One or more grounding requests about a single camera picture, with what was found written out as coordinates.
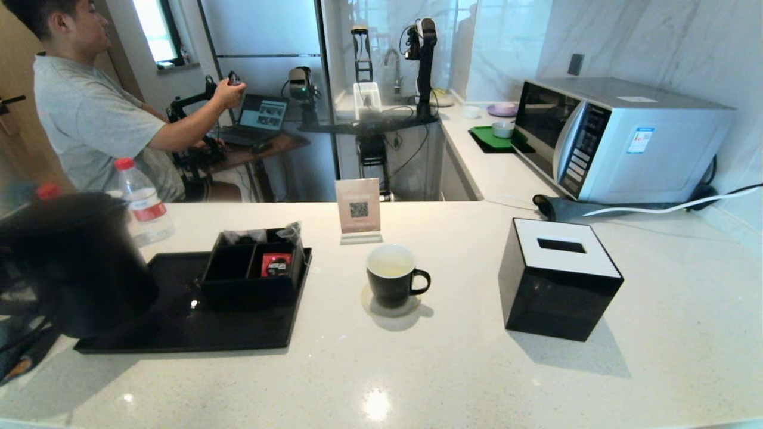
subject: electric kettle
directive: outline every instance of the electric kettle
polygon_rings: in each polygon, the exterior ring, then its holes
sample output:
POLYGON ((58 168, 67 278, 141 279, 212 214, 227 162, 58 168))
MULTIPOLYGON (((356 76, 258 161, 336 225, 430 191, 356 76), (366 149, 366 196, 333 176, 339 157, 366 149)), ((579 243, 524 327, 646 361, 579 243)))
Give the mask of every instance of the electric kettle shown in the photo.
POLYGON ((80 193, 0 218, 0 266, 35 297, 8 301, 0 284, 0 314, 38 308, 65 335, 91 338, 147 311, 159 290, 127 231, 126 210, 120 199, 80 193))

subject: black hair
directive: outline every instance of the black hair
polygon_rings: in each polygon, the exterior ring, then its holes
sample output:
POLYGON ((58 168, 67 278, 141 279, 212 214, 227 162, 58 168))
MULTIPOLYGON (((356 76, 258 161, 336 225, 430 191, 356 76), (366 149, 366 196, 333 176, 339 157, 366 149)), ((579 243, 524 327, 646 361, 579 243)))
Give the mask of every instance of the black hair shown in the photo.
POLYGON ((79 0, 2 0, 2 4, 40 40, 50 38, 47 19, 55 11, 76 17, 79 0))

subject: table leg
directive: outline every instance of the table leg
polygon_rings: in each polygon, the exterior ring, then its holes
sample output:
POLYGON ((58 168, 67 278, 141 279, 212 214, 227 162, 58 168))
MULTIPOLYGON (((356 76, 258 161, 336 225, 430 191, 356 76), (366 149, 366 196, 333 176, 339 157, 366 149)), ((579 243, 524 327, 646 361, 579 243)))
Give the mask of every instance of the table leg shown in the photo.
POLYGON ((246 163, 244 164, 244 167, 246 167, 246 177, 249 179, 249 199, 251 202, 261 202, 262 196, 259 192, 259 184, 257 183, 257 178, 254 175, 252 164, 246 163))
POLYGON ((262 160, 257 160, 252 164, 254 164, 254 178, 259 184, 259 192, 262 196, 260 201, 275 202, 273 188, 270 186, 270 176, 268 176, 268 172, 265 170, 265 164, 262 162, 262 160))

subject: mug handle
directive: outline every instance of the mug handle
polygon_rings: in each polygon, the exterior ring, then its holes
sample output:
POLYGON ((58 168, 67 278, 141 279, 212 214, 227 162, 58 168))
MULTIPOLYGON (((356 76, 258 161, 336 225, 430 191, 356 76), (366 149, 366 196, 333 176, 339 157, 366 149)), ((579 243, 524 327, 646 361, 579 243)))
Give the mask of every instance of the mug handle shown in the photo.
POLYGON ((410 279, 410 293, 409 295, 421 295, 429 290, 429 287, 432 285, 432 277, 430 277, 429 273, 422 269, 414 269, 413 271, 413 277, 410 279), (424 289, 414 289, 414 279, 416 276, 422 276, 423 278, 427 279, 427 287, 424 289))

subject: refrigerator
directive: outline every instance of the refrigerator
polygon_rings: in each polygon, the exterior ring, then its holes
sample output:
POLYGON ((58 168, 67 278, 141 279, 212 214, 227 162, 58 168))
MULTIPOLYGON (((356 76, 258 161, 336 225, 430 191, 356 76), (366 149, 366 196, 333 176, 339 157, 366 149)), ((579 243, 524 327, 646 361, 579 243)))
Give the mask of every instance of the refrigerator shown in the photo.
MULTIPOLYGON (((247 93, 282 96, 289 71, 310 67, 312 83, 323 95, 317 100, 318 120, 331 123, 333 103, 320 0, 198 3, 221 79, 233 70, 247 84, 247 93)), ((288 86, 283 96, 288 97, 288 86)), ((238 118, 237 109, 233 114, 238 118)), ((300 106, 291 100, 284 130, 305 136, 311 144, 265 160, 275 197, 290 202, 336 201, 336 138, 302 133, 297 130, 300 123, 300 106)))

